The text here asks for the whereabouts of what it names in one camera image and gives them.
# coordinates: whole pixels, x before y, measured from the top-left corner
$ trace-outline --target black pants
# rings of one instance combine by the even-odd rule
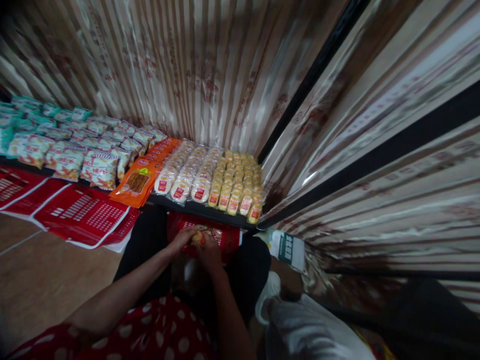
[[[167,241],[167,211],[158,206],[146,209],[137,219],[113,281],[130,273],[154,254],[164,249]],[[244,238],[241,246],[225,267],[231,291],[240,313],[248,326],[255,314],[255,304],[269,275],[271,257],[268,246],[258,237]],[[169,265],[136,302],[142,306],[153,299],[165,296],[170,291],[172,266]],[[212,283],[205,285],[195,296],[176,293],[205,323],[216,327],[217,309]]]

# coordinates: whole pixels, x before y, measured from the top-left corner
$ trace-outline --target person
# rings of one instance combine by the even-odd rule
[[[210,279],[189,298],[171,292],[171,262],[196,232],[182,229],[168,244],[166,210],[145,210],[112,284],[7,359],[254,359],[247,326],[269,275],[268,247],[245,238],[223,267],[207,235],[198,251]]]
[[[255,310],[265,326],[266,359],[376,359],[346,323],[307,294],[284,301],[280,290],[280,277],[270,271]]]

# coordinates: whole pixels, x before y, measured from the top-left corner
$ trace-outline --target hand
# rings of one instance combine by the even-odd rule
[[[200,246],[194,242],[196,249],[198,251],[198,257],[200,258],[201,264],[205,270],[210,274],[210,276],[219,274],[224,271],[222,267],[222,251],[219,244],[212,239],[212,237],[206,232],[205,235],[205,245]]]
[[[177,255],[180,250],[189,243],[192,239],[192,236],[197,233],[197,229],[195,227],[186,227],[180,230],[173,241],[168,244],[168,248],[171,249],[173,255]]]

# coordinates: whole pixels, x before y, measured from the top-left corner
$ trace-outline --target teal snack package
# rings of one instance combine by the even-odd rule
[[[23,108],[25,104],[27,104],[27,99],[25,99],[23,96],[14,95],[11,98],[11,104],[15,107],[15,109],[20,109]]]
[[[42,114],[38,107],[30,105],[30,104],[23,105],[23,107],[20,109],[20,111],[27,114],[27,116],[28,115],[41,115]]]
[[[29,119],[14,117],[11,124],[16,133],[32,133],[37,129],[37,123]]]
[[[88,117],[92,115],[93,112],[93,110],[88,110],[83,107],[75,106],[71,119],[75,121],[85,121]]]
[[[41,116],[41,115],[32,115],[28,117],[29,120],[32,120],[37,124],[36,132],[43,133],[46,129],[56,128],[57,122],[52,118]]]
[[[74,112],[71,110],[60,109],[60,111],[53,116],[53,119],[57,121],[70,121],[73,114]]]
[[[38,110],[40,110],[42,108],[42,105],[44,104],[40,100],[34,99],[33,97],[28,97],[28,96],[22,96],[22,97],[25,99],[26,104],[34,108],[37,108]]]
[[[62,108],[50,103],[46,102],[43,104],[43,107],[41,108],[41,114],[43,116],[53,118],[55,115],[58,114],[58,112],[62,110]]]
[[[0,122],[0,155],[7,155],[10,143],[14,138],[14,128],[10,122]]]
[[[9,106],[0,104],[0,112],[3,112],[3,111],[12,111],[12,110],[15,110],[15,109],[14,109],[13,107],[9,107]]]
[[[17,132],[13,135],[6,152],[7,159],[17,159],[19,157],[19,153],[29,144],[31,134],[30,132]]]
[[[5,121],[8,121],[10,124],[10,121],[13,118],[22,118],[23,113],[21,111],[0,111],[0,122],[3,123]]]

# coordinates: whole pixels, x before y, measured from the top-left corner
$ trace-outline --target leg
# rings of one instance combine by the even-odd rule
[[[269,247],[259,237],[253,236],[243,240],[225,268],[236,305],[247,327],[267,283],[271,264]]]
[[[167,245],[167,211],[162,207],[151,206],[136,220],[113,281],[130,273]],[[169,265],[138,299],[135,307],[165,296],[170,291],[171,276],[172,266]]]

